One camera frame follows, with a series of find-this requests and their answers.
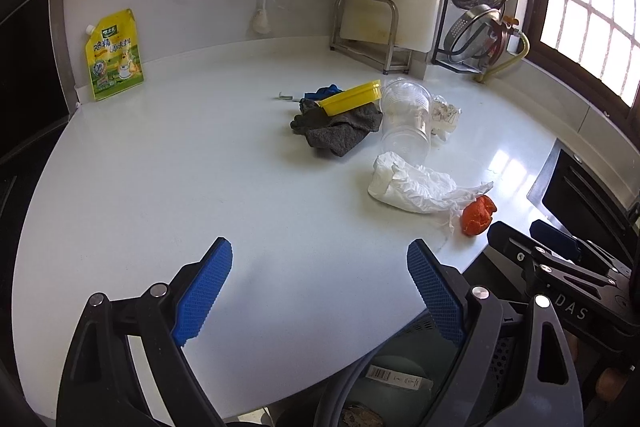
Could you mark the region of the small white crumpled paper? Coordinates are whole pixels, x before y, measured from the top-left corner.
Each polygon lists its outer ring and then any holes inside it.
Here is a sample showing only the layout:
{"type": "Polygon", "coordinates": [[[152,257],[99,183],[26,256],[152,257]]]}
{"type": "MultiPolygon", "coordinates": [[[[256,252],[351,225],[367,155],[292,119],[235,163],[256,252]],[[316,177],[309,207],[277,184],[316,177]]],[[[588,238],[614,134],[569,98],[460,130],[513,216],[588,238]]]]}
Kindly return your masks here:
{"type": "Polygon", "coordinates": [[[446,142],[458,127],[461,109],[450,104],[446,98],[435,95],[432,100],[432,125],[431,134],[446,142]]]}

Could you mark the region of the metal cutting board stand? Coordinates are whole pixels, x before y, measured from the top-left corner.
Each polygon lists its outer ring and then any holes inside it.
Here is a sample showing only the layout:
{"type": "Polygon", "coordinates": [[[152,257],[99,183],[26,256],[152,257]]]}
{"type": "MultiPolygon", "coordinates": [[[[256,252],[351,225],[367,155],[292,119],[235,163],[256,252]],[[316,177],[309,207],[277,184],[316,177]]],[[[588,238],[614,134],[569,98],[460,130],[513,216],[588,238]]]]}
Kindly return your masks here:
{"type": "Polygon", "coordinates": [[[413,52],[397,44],[393,0],[335,0],[329,48],[382,72],[408,74],[413,52]]]}

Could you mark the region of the yellow plastic lid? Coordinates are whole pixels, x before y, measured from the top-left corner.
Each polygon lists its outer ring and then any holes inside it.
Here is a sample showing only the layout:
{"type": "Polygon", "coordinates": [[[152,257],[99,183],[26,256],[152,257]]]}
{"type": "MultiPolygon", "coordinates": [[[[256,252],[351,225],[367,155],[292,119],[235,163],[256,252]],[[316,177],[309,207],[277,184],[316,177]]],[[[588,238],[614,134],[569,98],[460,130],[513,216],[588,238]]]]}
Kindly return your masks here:
{"type": "Polygon", "coordinates": [[[336,116],[381,98],[381,81],[373,80],[334,94],[318,102],[328,116],[336,116]]]}

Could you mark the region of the orange trash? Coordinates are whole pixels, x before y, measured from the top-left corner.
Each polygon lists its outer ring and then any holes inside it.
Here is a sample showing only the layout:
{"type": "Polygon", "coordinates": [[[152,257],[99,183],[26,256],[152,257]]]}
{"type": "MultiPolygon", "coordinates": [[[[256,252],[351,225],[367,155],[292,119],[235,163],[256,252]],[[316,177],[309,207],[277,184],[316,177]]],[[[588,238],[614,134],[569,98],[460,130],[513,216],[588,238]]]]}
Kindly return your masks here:
{"type": "Polygon", "coordinates": [[[470,202],[460,216],[461,231],[466,236],[477,236],[489,228],[497,206],[487,195],[480,195],[470,202]]]}

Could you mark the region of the black kitchen sink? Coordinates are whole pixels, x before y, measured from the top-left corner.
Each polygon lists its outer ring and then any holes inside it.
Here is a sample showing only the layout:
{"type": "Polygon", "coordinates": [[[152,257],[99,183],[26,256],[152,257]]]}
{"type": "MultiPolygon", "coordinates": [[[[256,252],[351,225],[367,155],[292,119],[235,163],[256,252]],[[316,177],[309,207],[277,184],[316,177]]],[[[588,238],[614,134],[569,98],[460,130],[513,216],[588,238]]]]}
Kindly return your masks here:
{"type": "Polygon", "coordinates": [[[555,141],[527,199],[557,228],[589,239],[622,261],[637,252],[639,232],[604,182],[563,142],[555,141]]]}

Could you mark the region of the pot lid in rack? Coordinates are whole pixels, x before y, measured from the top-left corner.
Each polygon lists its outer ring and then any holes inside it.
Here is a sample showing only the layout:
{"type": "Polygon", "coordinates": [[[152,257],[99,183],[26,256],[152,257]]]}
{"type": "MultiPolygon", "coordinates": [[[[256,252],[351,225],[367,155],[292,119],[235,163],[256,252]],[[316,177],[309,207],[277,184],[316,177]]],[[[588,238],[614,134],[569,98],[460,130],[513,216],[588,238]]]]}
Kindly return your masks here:
{"type": "Polygon", "coordinates": [[[498,61],[509,40],[509,27],[498,9],[474,6],[450,27],[444,53],[451,63],[486,70],[498,61]]]}

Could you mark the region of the clear plastic cup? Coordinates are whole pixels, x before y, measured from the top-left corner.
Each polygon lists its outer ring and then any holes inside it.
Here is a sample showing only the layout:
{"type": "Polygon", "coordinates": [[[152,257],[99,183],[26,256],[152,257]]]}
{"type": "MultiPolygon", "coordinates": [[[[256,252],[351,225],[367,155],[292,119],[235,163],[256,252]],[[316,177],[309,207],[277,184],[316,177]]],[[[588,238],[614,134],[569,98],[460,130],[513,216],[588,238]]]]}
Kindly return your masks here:
{"type": "Polygon", "coordinates": [[[432,96],[421,83],[397,78],[382,91],[382,152],[413,166],[424,165],[431,150],[432,96]]]}

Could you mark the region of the window with brown frame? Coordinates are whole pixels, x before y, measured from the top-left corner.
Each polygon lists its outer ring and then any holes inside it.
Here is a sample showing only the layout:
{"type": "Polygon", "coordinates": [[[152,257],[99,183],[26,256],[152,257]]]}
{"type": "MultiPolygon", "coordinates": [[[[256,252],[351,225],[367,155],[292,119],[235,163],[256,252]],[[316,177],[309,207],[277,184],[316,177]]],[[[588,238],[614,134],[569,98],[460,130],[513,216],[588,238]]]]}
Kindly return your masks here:
{"type": "Polygon", "coordinates": [[[529,60],[624,128],[639,124],[639,0],[528,0],[529,60]]]}

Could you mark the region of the blue bottle brush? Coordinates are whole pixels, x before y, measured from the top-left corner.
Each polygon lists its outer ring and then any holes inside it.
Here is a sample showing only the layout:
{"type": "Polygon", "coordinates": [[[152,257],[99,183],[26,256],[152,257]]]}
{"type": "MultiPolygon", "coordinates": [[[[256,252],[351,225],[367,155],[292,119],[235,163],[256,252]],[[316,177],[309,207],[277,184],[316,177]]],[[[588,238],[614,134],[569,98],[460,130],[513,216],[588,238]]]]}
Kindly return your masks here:
{"type": "Polygon", "coordinates": [[[256,3],[256,11],[250,24],[252,25],[254,33],[257,35],[265,36],[271,32],[267,3],[268,0],[257,0],[256,3]]]}

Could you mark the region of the grey perforated trash bin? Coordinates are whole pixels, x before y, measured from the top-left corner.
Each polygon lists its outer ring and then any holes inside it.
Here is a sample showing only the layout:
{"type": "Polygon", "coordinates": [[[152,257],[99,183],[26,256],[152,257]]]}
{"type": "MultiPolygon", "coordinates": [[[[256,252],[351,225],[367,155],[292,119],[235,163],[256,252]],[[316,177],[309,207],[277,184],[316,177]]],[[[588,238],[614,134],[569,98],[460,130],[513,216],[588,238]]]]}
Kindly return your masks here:
{"type": "Polygon", "coordinates": [[[423,312],[329,380],[317,426],[417,426],[454,367],[459,348],[423,312]]]}

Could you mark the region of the dark grey towel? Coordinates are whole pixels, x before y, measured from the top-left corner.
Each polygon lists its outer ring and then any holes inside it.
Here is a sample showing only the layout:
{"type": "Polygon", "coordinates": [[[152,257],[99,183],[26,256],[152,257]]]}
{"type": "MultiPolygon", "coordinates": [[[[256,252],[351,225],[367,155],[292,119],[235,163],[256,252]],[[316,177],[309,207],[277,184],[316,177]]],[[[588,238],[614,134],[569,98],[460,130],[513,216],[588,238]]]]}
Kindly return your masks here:
{"type": "Polygon", "coordinates": [[[295,134],[303,135],[311,148],[343,157],[370,133],[378,132],[382,120],[383,113],[375,103],[329,116],[318,103],[304,98],[290,127],[295,134]]]}

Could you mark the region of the yellow refill pouch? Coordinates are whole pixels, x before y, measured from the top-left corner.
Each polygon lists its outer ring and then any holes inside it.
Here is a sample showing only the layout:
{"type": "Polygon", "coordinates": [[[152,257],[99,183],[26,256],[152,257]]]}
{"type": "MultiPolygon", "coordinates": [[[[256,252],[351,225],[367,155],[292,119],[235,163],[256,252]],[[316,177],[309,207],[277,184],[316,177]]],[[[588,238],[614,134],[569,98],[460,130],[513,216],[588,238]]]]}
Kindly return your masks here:
{"type": "Polygon", "coordinates": [[[85,54],[93,98],[102,101],[144,80],[134,12],[124,9],[86,28],[85,54]]]}

